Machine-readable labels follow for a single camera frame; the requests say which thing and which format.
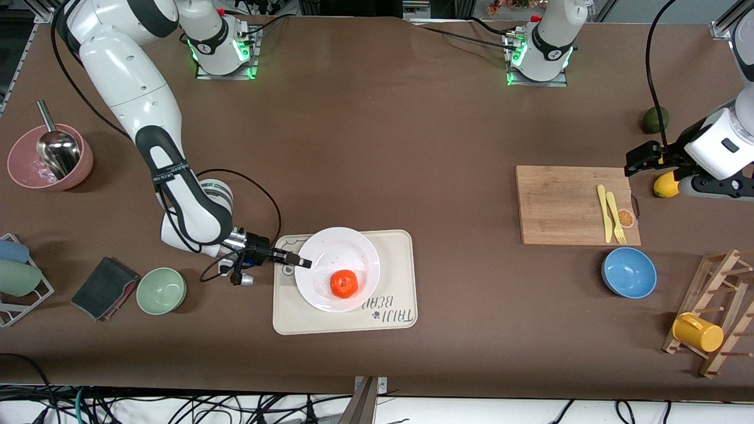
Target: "blue bowl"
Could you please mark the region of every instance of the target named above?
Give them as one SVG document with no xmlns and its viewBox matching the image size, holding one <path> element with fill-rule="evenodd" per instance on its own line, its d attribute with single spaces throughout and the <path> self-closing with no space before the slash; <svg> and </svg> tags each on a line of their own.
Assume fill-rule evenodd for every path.
<svg viewBox="0 0 754 424">
<path fill-rule="evenodd" d="M 602 279 L 615 294 L 630 299 L 648 296 L 657 285 L 654 263 L 633 247 L 619 247 L 602 263 Z"/>
</svg>

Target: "wooden rack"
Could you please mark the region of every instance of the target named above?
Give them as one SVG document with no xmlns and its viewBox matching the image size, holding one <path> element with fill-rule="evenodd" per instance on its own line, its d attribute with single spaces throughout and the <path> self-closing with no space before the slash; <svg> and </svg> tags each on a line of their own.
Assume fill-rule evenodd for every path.
<svg viewBox="0 0 754 424">
<path fill-rule="evenodd" d="M 754 279 L 754 267 L 741 259 L 748 253 L 754 253 L 754 251 L 739 252 L 733 249 L 702 258 L 681 304 L 681 309 L 678 311 L 678 315 L 691 312 L 696 316 L 722 312 L 721 323 L 718 325 L 722 328 L 725 337 L 720 348 L 707 354 L 676 340 L 672 329 L 665 338 L 662 348 L 665 352 L 672 355 L 683 347 L 704 358 L 699 374 L 710 379 L 719 374 L 722 363 L 728 357 L 754 358 L 754 353 L 751 352 L 733 352 L 733 348 L 741 337 L 754 336 L 754 333 L 746 332 L 746 328 L 754 318 L 754 300 L 749 302 L 743 314 L 740 316 L 738 314 L 749 283 L 754 283 L 751 281 Z M 720 295 L 728 295 L 725 306 L 708 308 L 710 300 Z"/>
</svg>

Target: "tabletop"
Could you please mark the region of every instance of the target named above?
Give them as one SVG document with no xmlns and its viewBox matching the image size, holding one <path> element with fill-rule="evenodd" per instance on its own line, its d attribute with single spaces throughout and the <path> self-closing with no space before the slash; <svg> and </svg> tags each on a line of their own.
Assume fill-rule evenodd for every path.
<svg viewBox="0 0 754 424">
<path fill-rule="evenodd" d="M 499 41 L 471 23 L 433 25 Z M 659 276 L 640 300 L 602 283 L 609 248 L 521 243 L 516 165 L 622 167 L 628 150 L 652 139 L 639 129 L 651 107 L 647 31 L 585 25 L 567 88 L 507 86 L 499 48 L 394 18 L 286 19 L 265 36 L 253 81 L 195 80 L 179 32 L 147 46 L 180 105 L 195 171 L 226 167 L 262 184 L 280 204 L 283 234 L 347 226 L 413 238 L 413 327 L 281 336 L 272 327 L 272 266 L 253 270 L 252 287 L 201 283 L 211 258 L 160 241 L 147 167 L 67 84 L 41 26 L 0 119 L 0 156 L 41 124 L 35 101 L 45 99 L 91 144 L 95 165 L 63 193 L 22 189 L 0 173 L 0 232 L 30 247 L 56 290 L 0 330 L 0 351 L 28 355 L 52 383 L 70 385 L 349 392 L 353 376 L 376 375 L 398 395 L 750 400 L 746 359 L 729 358 L 710 380 L 697 375 L 695 355 L 661 346 L 700 255 L 752 247 L 743 219 L 754 205 L 654 198 L 659 172 L 633 177 L 641 249 Z M 661 26 L 653 48 L 672 140 L 742 88 L 728 43 L 706 26 Z M 272 235 L 265 196 L 217 177 L 234 190 L 235 225 Z M 179 270 L 184 304 L 150 316 L 132 296 L 111 321 L 92 321 L 69 302 L 104 256 L 140 275 Z M 36 376 L 8 360 L 0 381 Z"/>
</svg>

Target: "green bowl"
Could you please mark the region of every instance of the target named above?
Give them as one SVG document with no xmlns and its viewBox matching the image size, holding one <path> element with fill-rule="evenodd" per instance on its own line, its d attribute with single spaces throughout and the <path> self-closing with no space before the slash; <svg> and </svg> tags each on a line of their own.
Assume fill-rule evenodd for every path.
<svg viewBox="0 0 754 424">
<path fill-rule="evenodd" d="M 136 302 L 150 315 L 162 315 L 177 308 L 186 297 L 183 277 L 170 268 L 157 268 L 144 275 L 136 289 Z"/>
</svg>

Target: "tomato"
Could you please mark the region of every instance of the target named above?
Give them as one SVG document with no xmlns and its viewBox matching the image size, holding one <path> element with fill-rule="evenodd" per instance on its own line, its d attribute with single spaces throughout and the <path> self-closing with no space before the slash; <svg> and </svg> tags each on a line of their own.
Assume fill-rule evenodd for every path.
<svg viewBox="0 0 754 424">
<path fill-rule="evenodd" d="M 356 274 L 350 269 L 341 269 L 330 276 L 330 290 L 343 299 L 351 297 L 359 289 Z"/>
</svg>

